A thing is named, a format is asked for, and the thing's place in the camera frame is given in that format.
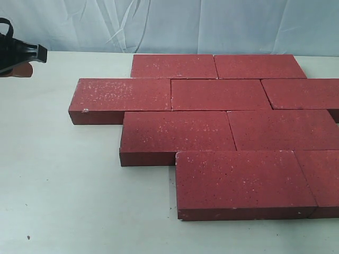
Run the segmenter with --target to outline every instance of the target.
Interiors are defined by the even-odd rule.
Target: white table
[[[339,58],[297,60],[339,78]],[[77,80],[129,77],[131,63],[49,52],[32,78],[0,78],[0,254],[339,252],[338,219],[179,221],[173,167],[121,168],[121,126],[73,126]]]

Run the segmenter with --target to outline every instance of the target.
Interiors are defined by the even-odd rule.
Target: red paver
[[[293,55],[214,56],[219,78],[307,78]]]
[[[296,151],[318,204],[312,218],[339,217],[339,151]]]
[[[272,109],[260,80],[172,80],[172,110]]]
[[[178,218],[307,218],[316,202],[292,151],[179,152]]]
[[[326,110],[229,111],[237,150],[339,150]]]
[[[226,112],[126,112],[122,166],[174,165],[187,150],[235,150]]]
[[[169,110],[169,79],[80,79],[68,111],[74,124],[122,124],[125,111]]]
[[[213,55],[134,55],[132,78],[218,78]]]
[[[276,110],[325,109],[339,115],[339,79],[264,79],[262,84]]]

